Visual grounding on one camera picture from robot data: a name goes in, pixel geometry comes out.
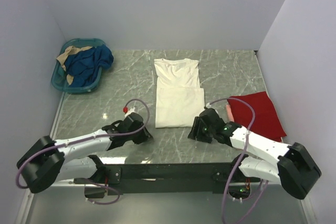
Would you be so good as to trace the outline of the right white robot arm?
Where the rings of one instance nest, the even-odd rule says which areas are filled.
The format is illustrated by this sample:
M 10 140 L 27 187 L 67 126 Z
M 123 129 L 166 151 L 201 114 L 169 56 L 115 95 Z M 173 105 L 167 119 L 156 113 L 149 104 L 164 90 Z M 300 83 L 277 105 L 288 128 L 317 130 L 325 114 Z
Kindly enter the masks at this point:
M 296 199 L 303 200 L 322 172 L 300 143 L 289 145 L 258 135 L 236 122 L 224 122 L 214 109 L 195 117 L 188 138 L 220 144 L 243 151 L 230 164 L 229 181 L 259 178 L 282 186 Z

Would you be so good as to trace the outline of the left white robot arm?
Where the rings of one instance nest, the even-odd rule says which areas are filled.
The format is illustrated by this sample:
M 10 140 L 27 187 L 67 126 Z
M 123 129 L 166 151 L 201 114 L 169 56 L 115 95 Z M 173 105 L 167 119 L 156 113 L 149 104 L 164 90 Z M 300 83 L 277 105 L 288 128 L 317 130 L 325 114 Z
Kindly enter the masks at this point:
M 53 183 L 66 179 L 88 179 L 93 183 L 110 180 L 105 164 L 96 155 L 122 147 L 127 141 L 141 144 L 152 138 L 146 129 L 148 121 L 131 112 L 123 120 L 79 137 L 52 140 L 40 138 L 17 162 L 18 175 L 32 193 L 40 193 Z

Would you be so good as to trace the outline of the cream white t-shirt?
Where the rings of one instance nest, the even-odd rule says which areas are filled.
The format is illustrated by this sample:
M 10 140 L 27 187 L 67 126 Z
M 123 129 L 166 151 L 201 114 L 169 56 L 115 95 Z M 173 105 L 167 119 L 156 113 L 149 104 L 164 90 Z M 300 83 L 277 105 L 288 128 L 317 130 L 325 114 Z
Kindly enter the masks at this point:
M 157 75 L 155 127 L 192 127 L 205 106 L 199 61 L 154 59 Z

